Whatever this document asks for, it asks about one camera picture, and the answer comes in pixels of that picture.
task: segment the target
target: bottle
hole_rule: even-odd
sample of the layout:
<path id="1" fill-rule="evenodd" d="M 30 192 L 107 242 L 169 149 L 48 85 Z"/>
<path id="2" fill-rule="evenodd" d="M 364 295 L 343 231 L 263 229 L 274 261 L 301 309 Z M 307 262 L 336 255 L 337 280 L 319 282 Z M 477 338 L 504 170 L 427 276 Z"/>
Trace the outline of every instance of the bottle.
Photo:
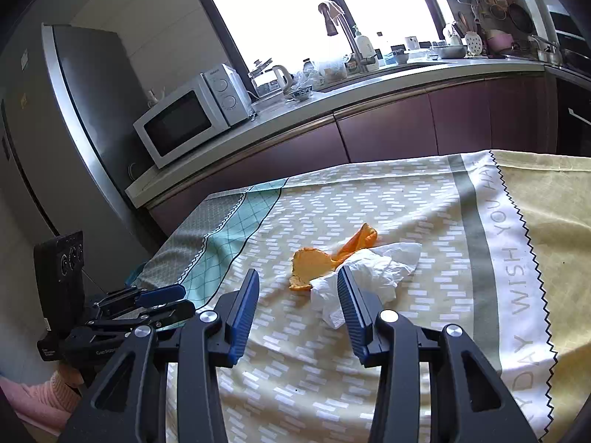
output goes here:
<path id="1" fill-rule="evenodd" d="M 310 76 L 312 71 L 314 71 L 314 63 L 312 63 L 309 58 L 306 58 L 304 60 L 303 73 L 305 76 Z"/>
<path id="2" fill-rule="evenodd" d="M 376 71 L 379 68 L 378 58 L 375 56 L 375 50 L 368 37 L 362 35 L 358 28 L 355 27 L 355 42 L 359 47 L 359 52 L 363 58 L 375 58 L 375 63 L 367 65 L 368 71 Z"/>

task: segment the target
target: kitchen faucet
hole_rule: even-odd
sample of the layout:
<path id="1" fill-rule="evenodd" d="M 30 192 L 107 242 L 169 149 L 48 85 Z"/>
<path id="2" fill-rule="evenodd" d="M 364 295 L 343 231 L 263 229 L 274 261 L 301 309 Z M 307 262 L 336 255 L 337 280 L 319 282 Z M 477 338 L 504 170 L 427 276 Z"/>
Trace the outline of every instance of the kitchen faucet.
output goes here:
<path id="1" fill-rule="evenodd" d="M 337 31 L 335 23 L 330 16 L 329 6 L 326 3 L 320 3 L 318 5 L 318 11 L 321 12 L 324 16 L 324 24 L 326 25 L 326 35 L 328 35 L 329 37 L 334 37 L 335 35 L 338 35 L 339 32 Z M 375 55 L 369 58 L 362 57 L 361 51 L 359 51 L 359 46 L 357 45 L 355 37 L 353 36 L 353 32 L 351 31 L 351 28 L 349 27 L 349 24 L 345 19 L 345 15 L 341 12 L 338 12 L 336 17 L 338 18 L 339 23 L 341 24 L 343 31 L 345 32 L 345 37 L 347 37 L 347 40 L 349 41 L 349 45 L 351 46 L 351 50 L 353 51 L 353 57 L 357 62 L 359 71 L 361 73 L 368 73 L 369 70 L 367 68 L 367 65 L 375 63 Z"/>

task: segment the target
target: bowl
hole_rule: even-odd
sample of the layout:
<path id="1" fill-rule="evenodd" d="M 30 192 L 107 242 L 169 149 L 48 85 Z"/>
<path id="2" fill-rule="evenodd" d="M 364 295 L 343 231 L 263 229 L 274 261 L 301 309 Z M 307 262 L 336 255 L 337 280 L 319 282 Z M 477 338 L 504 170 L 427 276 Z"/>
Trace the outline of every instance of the bowl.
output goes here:
<path id="1" fill-rule="evenodd" d="M 448 45 L 446 47 L 431 47 L 431 51 L 439 55 L 439 58 L 464 58 L 468 47 L 466 45 Z"/>
<path id="2" fill-rule="evenodd" d="M 408 53 L 401 53 L 400 55 L 394 55 L 394 61 L 399 65 L 402 63 L 406 63 L 409 61 L 409 54 Z"/>
<path id="3" fill-rule="evenodd" d="M 298 88 L 297 90 L 290 91 L 287 94 L 287 97 L 303 102 L 304 100 L 307 100 L 310 97 L 311 93 L 312 85 L 309 85 L 307 87 Z"/>
<path id="4" fill-rule="evenodd" d="M 496 34 L 494 37 L 486 40 L 486 42 L 488 43 L 488 48 L 498 53 L 513 46 L 513 35 L 509 33 Z"/>

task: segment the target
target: white tissue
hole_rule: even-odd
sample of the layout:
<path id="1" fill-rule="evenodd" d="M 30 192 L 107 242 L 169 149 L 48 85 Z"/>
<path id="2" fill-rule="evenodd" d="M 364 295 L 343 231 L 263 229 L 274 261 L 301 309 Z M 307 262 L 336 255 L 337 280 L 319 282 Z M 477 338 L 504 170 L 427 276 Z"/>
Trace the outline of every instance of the white tissue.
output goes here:
<path id="1" fill-rule="evenodd" d="M 382 303 L 392 301 L 398 282 L 415 271 L 421 247 L 420 243 L 392 243 L 356 251 L 335 272 L 310 282 L 312 309 L 321 311 L 331 328 L 345 323 L 337 293 L 337 276 L 343 265 L 349 266 L 360 289 L 372 291 Z"/>

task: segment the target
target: kitchen counter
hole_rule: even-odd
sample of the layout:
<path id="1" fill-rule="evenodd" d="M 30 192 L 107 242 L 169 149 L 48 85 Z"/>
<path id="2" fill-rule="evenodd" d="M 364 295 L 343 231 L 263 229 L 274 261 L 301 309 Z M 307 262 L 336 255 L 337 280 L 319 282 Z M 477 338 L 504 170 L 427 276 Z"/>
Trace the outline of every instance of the kitchen counter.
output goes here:
<path id="1" fill-rule="evenodd" d="M 255 119 L 240 123 L 200 145 L 165 168 L 153 166 L 132 183 L 126 193 L 135 207 L 140 208 L 185 178 L 256 141 L 364 100 L 447 79 L 535 71 L 543 72 L 544 64 L 512 59 L 446 60 L 445 63 L 424 68 L 376 76 L 328 93 L 314 92 L 305 102 L 280 102 L 263 109 Z"/>

